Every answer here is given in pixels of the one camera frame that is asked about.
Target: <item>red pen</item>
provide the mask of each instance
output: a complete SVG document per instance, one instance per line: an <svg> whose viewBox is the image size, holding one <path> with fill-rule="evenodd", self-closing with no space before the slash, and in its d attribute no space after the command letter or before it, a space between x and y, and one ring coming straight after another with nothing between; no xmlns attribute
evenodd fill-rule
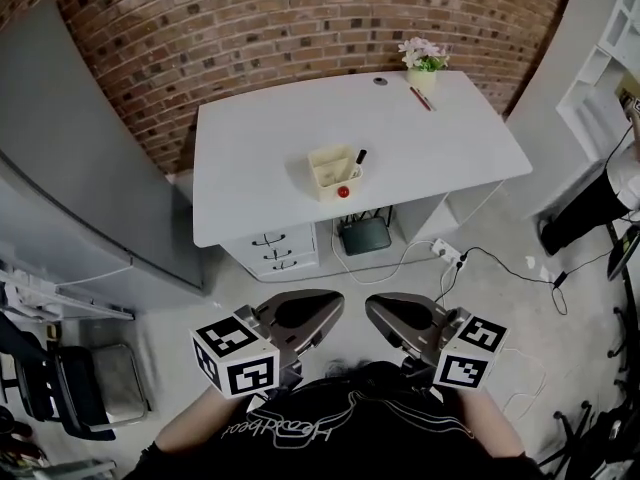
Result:
<svg viewBox="0 0 640 480"><path fill-rule="evenodd" d="M416 95L416 98L418 98L420 100L420 103L422 103L424 105L424 108L426 108L429 112L431 112L431 107L429 106L429 103L427 103L427 100L424 98L424 96L422 96L418 91L415 90L415 88L413 87L409 87L409 89L411 89L411 92L413 94Z"/></svg>
<svg viewBox="0 0 640 480"><path fill-rule="evenodd" d="M431 100L427 98L424 94L422 94L422 91L420 89L416 89L416 91L418 91L418 94L422 97L422 99L427 102L427 105L431 107L431 110L438 110L436 106L433 103L431 103Z"/></svg>

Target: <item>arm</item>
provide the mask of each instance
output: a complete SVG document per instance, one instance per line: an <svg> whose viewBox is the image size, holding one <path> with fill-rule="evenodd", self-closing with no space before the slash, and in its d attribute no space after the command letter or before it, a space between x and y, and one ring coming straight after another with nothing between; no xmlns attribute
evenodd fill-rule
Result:
<svg viewBox="0 0 640 480"><path fill-rule="evenodd" d="M245 398L227 400L213 386L164 427L155 444L168 454L185 453L206 443L231 418Z"/></svg>
<svg viewBox="0 0 640 480"><path fill-rule="evenodd" d="M486 390L459 390L465 425L493 458L519 457L524 445Z"/></svg>

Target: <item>green leaves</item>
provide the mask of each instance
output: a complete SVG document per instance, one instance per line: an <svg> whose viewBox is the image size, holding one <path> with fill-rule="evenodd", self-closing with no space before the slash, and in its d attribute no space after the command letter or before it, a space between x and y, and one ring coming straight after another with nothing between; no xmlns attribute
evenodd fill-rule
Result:
<svg viewBox="0 0 640 480"><path fill-rule="evenodd" d="M438 71L447 65L447 57L426 57L416 66L419 71Z"/></svg>

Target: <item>hand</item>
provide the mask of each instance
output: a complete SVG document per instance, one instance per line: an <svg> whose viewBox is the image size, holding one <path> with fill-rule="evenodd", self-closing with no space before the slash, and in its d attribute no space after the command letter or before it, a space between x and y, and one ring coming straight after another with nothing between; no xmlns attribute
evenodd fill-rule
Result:
<svg viewBox="0 0 640 480"><path fill-rule="evenodd" d="M631 121L631 118L633 116L633 114L636 114L636 116L638 115L638 111L633 108L633 105L635 104L636 99L635 98L631 98L627 104L624 106L624 116Z"/></svg>

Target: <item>person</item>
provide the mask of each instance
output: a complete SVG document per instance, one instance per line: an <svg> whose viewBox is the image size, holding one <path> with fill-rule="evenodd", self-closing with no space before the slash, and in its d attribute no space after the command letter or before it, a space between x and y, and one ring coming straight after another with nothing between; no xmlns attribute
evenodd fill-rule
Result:
<svg viewBox="0 0 640 480"><path fill-rule="evenodd" d="M555 255L596 226L640 209L640 118L627 109L634 141L617 158L611 158L598 178L551 222L540 222L540 241Z"/></svg>
<svg viewBox="0 0 640 480"><path fill-rule="evenodd" d="M311 382L249 412L248 399L226 400L210 387L126 478L295 478L345 469L544 478L486 391L438 390L387 362Z"/></svg>

